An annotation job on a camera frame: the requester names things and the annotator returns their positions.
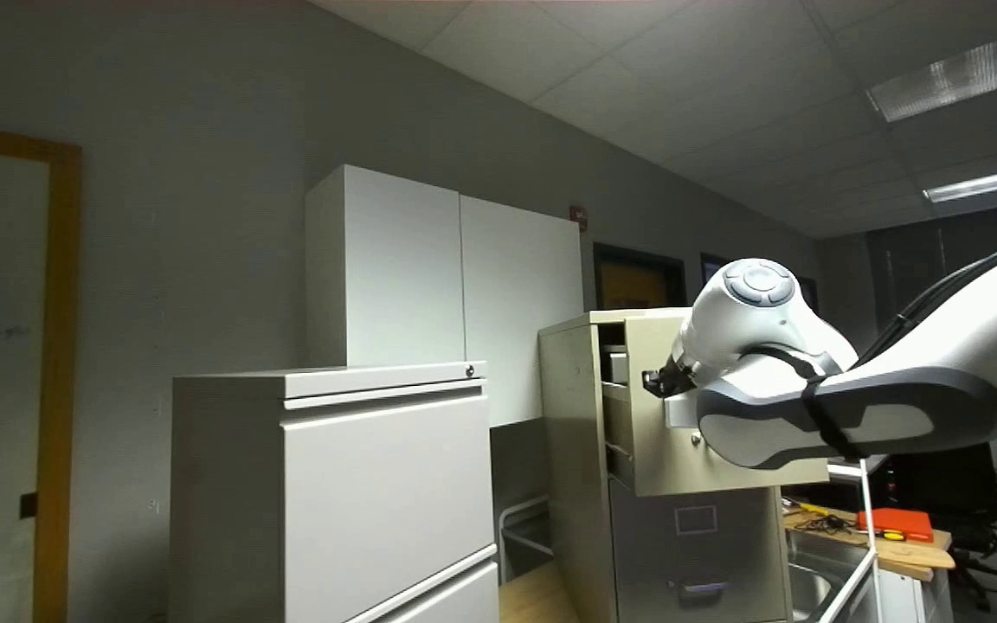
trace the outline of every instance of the ceiling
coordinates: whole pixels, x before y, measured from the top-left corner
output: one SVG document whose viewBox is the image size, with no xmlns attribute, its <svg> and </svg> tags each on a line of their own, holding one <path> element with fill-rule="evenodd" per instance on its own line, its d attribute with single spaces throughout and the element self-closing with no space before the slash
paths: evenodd
<svg viewBox="0 0 997 623">
<path fill-rule="evenodd" d="M 997 43 L 997 0 L 311 0 L 824 239 L 997 172 L 997 91 L 884 122 L 870 87 Z"/>
</svg>

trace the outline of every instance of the red object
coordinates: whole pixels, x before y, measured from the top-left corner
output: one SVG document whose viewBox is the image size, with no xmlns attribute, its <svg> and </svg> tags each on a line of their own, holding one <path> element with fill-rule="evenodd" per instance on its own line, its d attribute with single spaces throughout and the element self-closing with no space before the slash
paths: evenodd
<svg viewBox="0 0 997 623">
<path fill-rule="evenodd" d="M 927 511 L 913 508 L 872 508 L 875 534 L 897 531 L 907 540 L 935 543 L 935 526 L 927 523 Z"/>
</svg>

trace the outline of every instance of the ceiling light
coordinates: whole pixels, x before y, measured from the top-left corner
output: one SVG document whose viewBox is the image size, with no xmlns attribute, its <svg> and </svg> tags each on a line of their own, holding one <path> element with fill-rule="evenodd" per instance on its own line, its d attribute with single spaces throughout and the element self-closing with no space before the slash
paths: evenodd
<svg viewBox="0 0 997 623">
<path fill-rule="evenodd" d="M 980 193 L 997 193 L 997 172 L 993 175 L 974 175 L 974 179 L 944 183 L 944 188 L 927 188 L 922 193 L 932 203 L 965 201 L 965 198 L 980 198 Z"/>
<path fill-rule="evenodd" d="M 997 91 L 997 43 L 875 84 L 866 98 L 894 126 Z"/>
</svg>

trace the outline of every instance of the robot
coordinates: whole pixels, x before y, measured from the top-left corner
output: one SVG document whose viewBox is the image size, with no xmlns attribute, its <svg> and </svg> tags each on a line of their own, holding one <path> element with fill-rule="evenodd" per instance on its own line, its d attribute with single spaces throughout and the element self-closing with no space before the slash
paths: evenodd
<svg viewBox="0 0 997 623">
<path fill-rule="evenodd" d="M 682 401 L 742 467 L 993 441 L 997 251 L 913 299 L 866 352 L 808 308 L 786 268 L 726 264 L 643 389 Z"/>
</svg>

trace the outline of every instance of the whiteboard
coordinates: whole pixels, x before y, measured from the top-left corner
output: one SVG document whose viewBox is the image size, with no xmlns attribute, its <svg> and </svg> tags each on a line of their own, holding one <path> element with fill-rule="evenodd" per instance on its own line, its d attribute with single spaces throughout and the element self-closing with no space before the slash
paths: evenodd
<svg viewBox="0 0 997 623">
<path fill-rule="evenodd" d="M 0 623 L 62 621 L 78 151 L 0 134 Z"/>
</svg>

